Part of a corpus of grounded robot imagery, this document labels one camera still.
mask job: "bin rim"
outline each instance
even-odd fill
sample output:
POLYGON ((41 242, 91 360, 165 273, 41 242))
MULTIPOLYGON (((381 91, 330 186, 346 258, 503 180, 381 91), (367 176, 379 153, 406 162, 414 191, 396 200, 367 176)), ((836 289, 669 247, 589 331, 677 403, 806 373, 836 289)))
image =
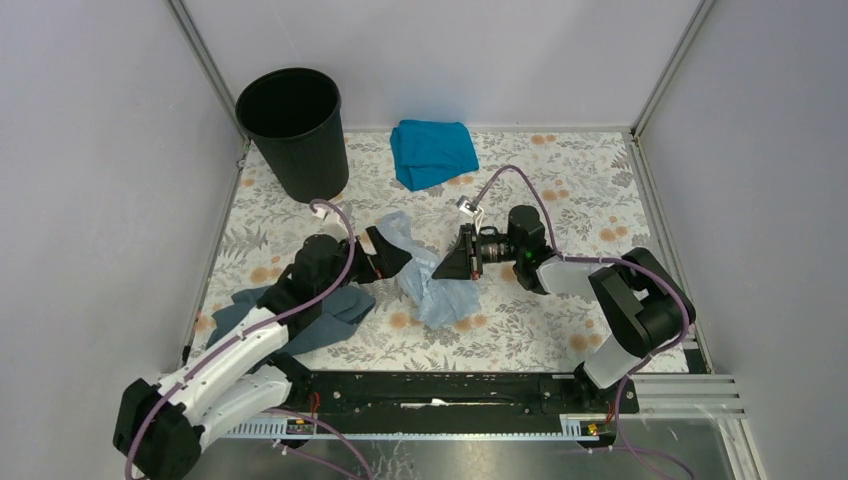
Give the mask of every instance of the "bin rim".
POLYGON ((262 75, 261 77, 257 78, 256 80, 250 82, 250 84, 247 87, 245 87, 244 90, 242 90, 241 94, 239 94, 239 98, 236 101, 235 114, 236 114, 236 121, 238 122, 239 128, 241 128, 242 131, 247 133, 247 136, 251 139, 261 138, 263 140, 272 140, 272 141, 277 141, 277 142, 296 142, 298 140, 303 140, 304 138, 310 137, 310 136, 314 135, 316 132, 326 128, 327 125, 330 123, 330 120, 332 120, 333 117, 335 117, 336 115, 339 114, 339 111, 341 110, 341 108, 342 108, 342 95, 341 95, 341 92, 339 91, 339 86, 336 85, 336 82, 333 81, 333 79, 330 78, 329 75, 327 75, 324 72, 320 72, 318 70, 312 69, 312 68, 290 67, 290 68, 281 68, 279 70, 274 70, 273 72, 268 72, 265 75, 262 75), (333 86, 333 92, 336 94, 336 106, 333 107, 333 111, 330 112, 329 115, 327 115, 327 118, 325 118, 324 121, 322 121, 321 123, 316 125, 311 130, 307 130, 307 131, 305 131, 301 134, 294 135, 294 136, 291 136, 291 137, 266 137, 264 135, 254 134, 253 132, 248 130, 247 127, 244 126, 244 123, 242 123, 242 121, 241 121, 241 115, 239 115, 239 112, 240 112, 242 106, 244 105, 243 102, 244 102, 245 94, 249 93, 251 90, 258 88, 263 82, 266 82, 273 77, 280 76, 280 75, 291 75, 291 74, 296 74, 296 73, 308 73, 310 75, 315 75, 317 77, 321 77, 324 80, 330 82, 330 85, 333 86))

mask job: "floral tablecloth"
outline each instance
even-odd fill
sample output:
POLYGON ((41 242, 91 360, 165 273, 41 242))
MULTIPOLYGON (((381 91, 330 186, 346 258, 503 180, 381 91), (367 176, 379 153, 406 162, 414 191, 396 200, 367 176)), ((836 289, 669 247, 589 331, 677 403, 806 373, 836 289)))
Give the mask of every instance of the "floral tablecloth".
MULTIPOLYGON (((353 208, 355 228, 405 211, 416 240, 445 255, 467 217, 455 207, 472 197, 502 165, 515 164, 541 193, 568 254, 620 255, 651 246, 645 214, 620 133, 475 132, 480 170, 420 192, 396 179, 389 133, 345 136, 350 180, 335 199, 353 208)), ((484 224, 506 228, 509 209, 534 205, 514 173, 504 173, 482 202, 484 224)), ((238 290, 272 284, 320 222, 288 198, 262 155, 251 147, 225 229, 209 289, 198 315, 191 356, 206 346, 211 314, 238 290)), ((609 335, 597 303, 524 291, 511 265, 486 265, 477 281, 481 310, 455 326, 430 329, 394 280, 362 286, 377 298, 374 311, 346 342, 301 355, 312 369, 571 371, 609 335)), ((685 372, 681 349, 654 359, 644 371, 685 372)))

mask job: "cloth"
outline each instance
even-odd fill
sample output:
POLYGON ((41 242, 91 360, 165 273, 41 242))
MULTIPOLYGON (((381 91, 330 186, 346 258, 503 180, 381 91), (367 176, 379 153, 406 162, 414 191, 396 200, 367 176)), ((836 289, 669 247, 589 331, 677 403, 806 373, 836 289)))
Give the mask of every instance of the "cloth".
POLYGON ((390 143, 395 175, 412 192, 480 168, 471 135, 461 123, 402 120, 390 143))
MULTIPOLYGON (((242 290, 233 294, 233 304, 212 314, 217 328, 206 343, 208 349, 241 322, 256 306, 259 297, 269 287, 242 290)), ((278 352, 300 355, 352 337, 359 324, 374 308, 376 299, 350 285, 336 289, 321 302, 321 315, 290 339, 278 352)))
POLYGON ((396 278, 418 305, 419 321, 430 328, 452 326, 480 310, 480 289, 474 282, 432 278, 439 256, 412 239, 406 213, 397 211, 383 216, 377 230, 389 243, 412 255, 396 278))

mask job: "black bucket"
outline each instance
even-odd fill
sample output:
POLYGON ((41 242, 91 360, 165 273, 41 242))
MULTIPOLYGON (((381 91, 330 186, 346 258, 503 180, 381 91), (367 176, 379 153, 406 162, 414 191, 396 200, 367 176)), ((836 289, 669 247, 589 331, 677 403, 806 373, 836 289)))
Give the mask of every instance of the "black bucket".
POLYGON ((271 72, 239 95, 241 128, 298 202, 329 200, 347 185, 341 104, 335 82, 308 68, 271 72))

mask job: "white wall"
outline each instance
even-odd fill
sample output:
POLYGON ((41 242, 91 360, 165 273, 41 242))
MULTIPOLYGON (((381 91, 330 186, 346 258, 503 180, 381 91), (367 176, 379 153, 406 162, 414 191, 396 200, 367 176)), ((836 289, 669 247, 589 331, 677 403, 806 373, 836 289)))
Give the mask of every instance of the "white wall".
POLYGON ((644 136, 769 478, 845 478, 848 3, 717 2, 644 136))
POLYGON ((240 139, 164 1, 0 5, 0 478, 118 478, 173 367, 240 139))
POLYGON ((636 121, 698 0, 188 0, 233 91, 329 74, 348 128, 636 121))

